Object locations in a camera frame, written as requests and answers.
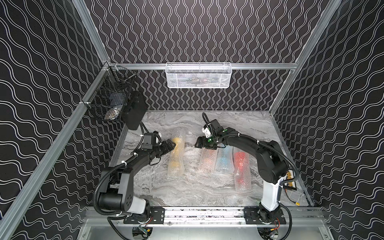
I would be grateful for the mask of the yellow wine glass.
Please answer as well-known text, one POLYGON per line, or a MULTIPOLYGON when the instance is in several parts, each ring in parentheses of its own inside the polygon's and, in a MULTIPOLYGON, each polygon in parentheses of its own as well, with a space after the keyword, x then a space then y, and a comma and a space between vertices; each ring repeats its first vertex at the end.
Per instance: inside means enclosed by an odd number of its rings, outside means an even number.
POLYGON ((175 149, 171 152, 169 158, 169 172, 177 172, 184 170, 183 155, 185 140, 182 137, 174 137, 172 141, 176 144, 175 149))

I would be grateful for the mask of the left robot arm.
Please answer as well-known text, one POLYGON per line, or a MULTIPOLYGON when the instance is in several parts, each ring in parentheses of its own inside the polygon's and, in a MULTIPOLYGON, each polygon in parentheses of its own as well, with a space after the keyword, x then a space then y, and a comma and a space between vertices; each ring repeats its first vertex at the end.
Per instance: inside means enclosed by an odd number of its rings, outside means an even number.
POLYGON ((153 159, 173 151, 176 144, 170 139, 151 149, 137 150, 121 164, 106 168, 93 195, 93 206, 103 216, 127 214, 144 215, 147 201, 134 195, 134 176, 153 159))

